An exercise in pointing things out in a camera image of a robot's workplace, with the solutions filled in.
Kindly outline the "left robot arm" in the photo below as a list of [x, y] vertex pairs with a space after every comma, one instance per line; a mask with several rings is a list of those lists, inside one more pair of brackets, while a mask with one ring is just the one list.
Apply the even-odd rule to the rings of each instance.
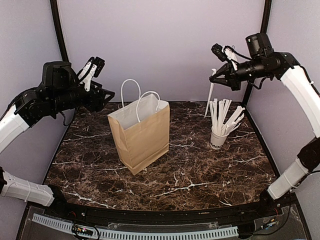
[[[39, 86], [18, 94], [0, 118], [0, 150], [4, 151], [44, 117], [55, 119], [64, 111], [79, 107], [100, 112], [115, 96], [113, 91], [93, 81], [104, 66], [105, 61], [99, 57], [91, 57], [79, 73], [67, 61], [45, 63]], [[71, 213], [57, 186], [30, 182], [3, 169], [0, 171], [0, 195], [50, 207], [60, 218], [67, 218]]]

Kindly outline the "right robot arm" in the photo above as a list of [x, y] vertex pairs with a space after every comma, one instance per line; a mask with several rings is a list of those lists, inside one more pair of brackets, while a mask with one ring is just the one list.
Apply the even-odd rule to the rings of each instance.
[[250, 56], [242, 63], [226, 53], [226, 49], [235, 53], [232, 47], [218, 43], [212, 46], [212, 53], [224, 65], [209, 77], [209, 81], [238, 91], [242, 82], [254, 85], [255, 79], [276, 78], [297, 100], [314, 134], [314, 139], [300, 150], [296, 160], [261, 193], [262, 201], [255, 205], [255, 213], [266, 217], [274, 210], [275, 200], [295, 188], [320, 164], [320, 93], [306, 69], [291, 53], [274, 51], [267, 34], [256, 33], [245, 40]]

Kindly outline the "brown paper bag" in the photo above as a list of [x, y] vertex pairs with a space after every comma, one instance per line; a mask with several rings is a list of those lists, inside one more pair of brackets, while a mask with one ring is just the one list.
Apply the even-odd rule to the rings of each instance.
[[[138, 99], [124, 105], [129, 81], [137, 85]], [[170, 104], [155, 91], [142, 94], [134, 79], [123, 81], [120, 96], [122, 108], [110, 113], [108, 122], [120, 161], [137, 175], [169, 151]]]

